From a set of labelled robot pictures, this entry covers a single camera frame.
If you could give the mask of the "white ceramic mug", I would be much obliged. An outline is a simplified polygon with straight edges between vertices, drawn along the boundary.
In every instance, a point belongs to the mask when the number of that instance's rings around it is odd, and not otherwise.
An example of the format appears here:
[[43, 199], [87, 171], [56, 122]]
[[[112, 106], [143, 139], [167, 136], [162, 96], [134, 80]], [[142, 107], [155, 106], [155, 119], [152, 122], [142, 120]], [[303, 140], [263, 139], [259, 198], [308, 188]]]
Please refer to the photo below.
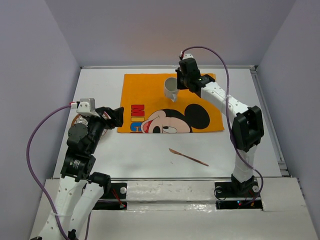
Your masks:
[[164, 81], [164, 96], [175, 103], [178, 99], [178, 93], [177, 79], [174, 77], [166, 79]]

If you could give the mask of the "yellow Mickey Mouse cloth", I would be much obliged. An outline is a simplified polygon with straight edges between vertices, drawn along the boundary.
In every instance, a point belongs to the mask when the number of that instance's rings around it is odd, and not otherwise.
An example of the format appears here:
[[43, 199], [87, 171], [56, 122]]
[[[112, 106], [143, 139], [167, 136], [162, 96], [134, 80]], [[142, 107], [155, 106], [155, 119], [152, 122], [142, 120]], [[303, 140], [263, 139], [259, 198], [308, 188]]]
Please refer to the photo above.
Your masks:
[[120, 105], [123, 125], [118, 133], [183, 134], [223, 131], [222, 113], [208, 101], [181, 90], [173, 102], [165, 81], [173, 73], [125, 74]]

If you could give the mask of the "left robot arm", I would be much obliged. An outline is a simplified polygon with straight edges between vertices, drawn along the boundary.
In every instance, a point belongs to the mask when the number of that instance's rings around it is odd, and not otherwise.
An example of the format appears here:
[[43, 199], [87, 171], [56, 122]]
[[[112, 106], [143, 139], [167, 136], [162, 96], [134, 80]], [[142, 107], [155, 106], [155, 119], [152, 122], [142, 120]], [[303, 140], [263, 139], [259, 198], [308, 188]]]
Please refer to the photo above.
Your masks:
[[94, 152], [104, 131], [122, 127], [124, 108], [95, 108], [87, 102], [72, 102], [66, 106], [75, 109], [85, 123], [73, 124], [68, 130], [67, 151], [60, 172], [55, 199], [35, 175], [30, 161], [29, 140], [26, 148], [28, 169], [47, 197], [51, 211], [37, 240], [77, 240], [84, 225], [90, 223], [90, 215], [100, 198], [110, 194], [111, 177], [92, 172]]

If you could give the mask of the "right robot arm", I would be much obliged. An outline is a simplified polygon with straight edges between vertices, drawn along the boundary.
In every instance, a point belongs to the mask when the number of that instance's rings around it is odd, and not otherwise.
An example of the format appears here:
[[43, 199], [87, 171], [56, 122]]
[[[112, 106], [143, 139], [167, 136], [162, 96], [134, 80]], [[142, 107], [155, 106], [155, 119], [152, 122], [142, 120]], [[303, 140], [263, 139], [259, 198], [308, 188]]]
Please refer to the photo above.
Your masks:
[[255, 153], [264, 136], [261, 109], [238, 101], [213, 77], [202, 75], [191, 54], [180, 58], [176, 73], [178, 89], [188, 89], [197, 94], [226, 116], [230, 140], [236, 152], [235, 164], [230, 182], [217, 192], [230, 194], [233, 198], [244, 196], [255, 183]]

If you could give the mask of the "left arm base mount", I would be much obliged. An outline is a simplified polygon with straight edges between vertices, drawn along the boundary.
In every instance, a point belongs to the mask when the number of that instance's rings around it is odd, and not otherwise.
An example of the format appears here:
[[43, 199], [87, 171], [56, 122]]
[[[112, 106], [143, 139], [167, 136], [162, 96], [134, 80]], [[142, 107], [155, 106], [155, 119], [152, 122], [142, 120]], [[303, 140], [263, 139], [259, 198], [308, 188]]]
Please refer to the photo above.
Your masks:
[[108, 193], [104, 193], [97, 201], [93, 210], [125, 211], [127, 209], [126, 182], [112, 182]]

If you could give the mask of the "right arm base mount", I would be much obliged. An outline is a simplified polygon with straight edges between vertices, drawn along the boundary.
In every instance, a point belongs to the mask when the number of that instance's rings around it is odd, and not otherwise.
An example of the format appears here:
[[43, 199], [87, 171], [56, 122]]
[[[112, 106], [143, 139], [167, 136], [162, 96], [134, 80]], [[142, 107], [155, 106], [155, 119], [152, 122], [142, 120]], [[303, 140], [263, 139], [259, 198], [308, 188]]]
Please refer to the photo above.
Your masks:
[[230, 181], [218, 181], [214, 183], [213, 194], [216, 198], [217, 210], [253, 210], [263, 209], [261, 196], [258, 196], [260, 188], [257, 181], [253, 182], [248, 190], [235, 193]]

